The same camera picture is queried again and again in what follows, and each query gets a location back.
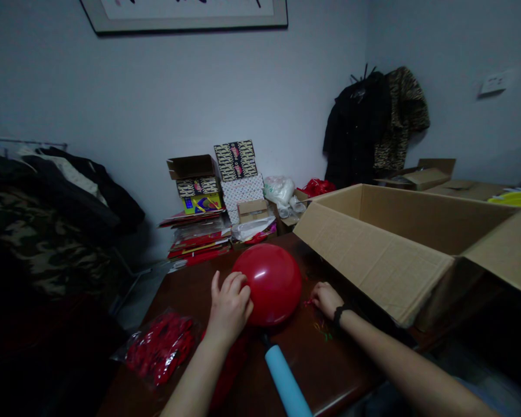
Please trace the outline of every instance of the picture frame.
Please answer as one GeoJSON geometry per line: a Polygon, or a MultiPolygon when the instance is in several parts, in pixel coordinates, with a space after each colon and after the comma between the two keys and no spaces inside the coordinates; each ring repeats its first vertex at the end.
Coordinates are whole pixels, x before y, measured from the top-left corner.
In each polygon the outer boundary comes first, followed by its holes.
{"type": "Polygon", "coordinates": [[[97,35],[288,27],[286,0],[80,1],[97,35]]]}

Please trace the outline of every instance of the hand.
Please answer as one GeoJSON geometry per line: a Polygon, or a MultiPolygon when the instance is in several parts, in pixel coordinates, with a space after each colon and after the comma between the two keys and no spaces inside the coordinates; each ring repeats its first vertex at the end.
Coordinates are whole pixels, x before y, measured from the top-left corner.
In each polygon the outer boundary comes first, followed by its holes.
{"type": "Polygon", "coordinates": [[[343,306],[342,298],[328,283],[319,282],[316,284],[311,292],[311,299],[313,304],[320,308],[330,320],[334,319],[336,309],[343,306]]]}
{"type": "Polygon", "coordinates": [[[241,288],[247,277],[241,272],[232,272],[218,288],[220,271],[212,278],[212,307],[208,319],[204,340],[215,348],[229,350],[239,333],[245,327],[253,311],[253,302],[249,299],[249,286],[241,288]]]}

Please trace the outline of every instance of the dark wooden table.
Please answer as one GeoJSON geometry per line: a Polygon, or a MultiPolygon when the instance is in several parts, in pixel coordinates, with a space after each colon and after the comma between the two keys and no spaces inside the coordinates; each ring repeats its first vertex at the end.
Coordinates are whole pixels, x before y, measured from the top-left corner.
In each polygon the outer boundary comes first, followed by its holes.
{"type": "MultiPolygon", "coordinates": [[[[353,286],[293,233],[272,239],[270,243],[293,255],[304,278],[299,307],[284,325],[270,330],[271,339],[284,353],[313,414],[334,415],[371,392],[384,377],[347,335],[332,331],[333,338],[326,340],[315,328],[315,323],[320,322],[320,312],[303,302],[318,281],[330,282],[344,299],[354,291],[353,286]]],[[[167,275],[144,323],[172,307],[195,317],[205,326],[211,305],[212,276],[220,270],[221,276],[226,277],[240,253],[229,253],[167,275]]],[[[475,309],[475,305],[471,303],[471,309],[475,309]]],[[[409,332],[419,343],[419,351],[425,352],[442,340],[457,322],[450,318],[436,330],[422,333],[411,328],[409,332]]],[[[285,416],[264,354],[260,340],[253,341],[248,360],[218,415],[285,416]]],[[[165,387],[153,392],[125,366],[120,367],[98,415],[157,416],[184,370],[185,367],[176,370],[165,387]]]]}

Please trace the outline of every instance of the balloon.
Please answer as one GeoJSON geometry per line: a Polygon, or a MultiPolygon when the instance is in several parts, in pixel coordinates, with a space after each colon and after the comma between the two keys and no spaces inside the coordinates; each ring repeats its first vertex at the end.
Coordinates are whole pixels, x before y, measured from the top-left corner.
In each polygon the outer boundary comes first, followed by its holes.
{"type": "Polygon", "coordinates": [[[254,308],[248,323],[269,326],[287,319],[301,296],[301,273],[295,259],[280,246],[261,243],[243,252],[232,271],[247,275],[254,308]]]}

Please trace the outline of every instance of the wall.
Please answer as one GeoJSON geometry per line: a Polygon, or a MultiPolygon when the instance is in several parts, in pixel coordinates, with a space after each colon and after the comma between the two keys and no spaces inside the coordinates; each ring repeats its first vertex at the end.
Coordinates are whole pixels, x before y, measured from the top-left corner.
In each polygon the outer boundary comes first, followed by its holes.
{"type": "Polygon", "coordinates": [[[455,178],[521,181],[521,0],[373,0],[369,66],[406,65],[425,92],[431,127],[410,147],[419,158],[457,158],[455,178]],[[489,74],[512,70],[512,86],[478,99],[489,74]]]}
{"type": "Polygon", "coordinates": [[[254,142],[260,171],[322,177],[333,98],[365,62],[364,0],[288,0],[288,30],[98,38],[79,1],[0,2],[0,135],[69,143],[143,207],[130,262],[181,210],[166,159],[254,142]]]}

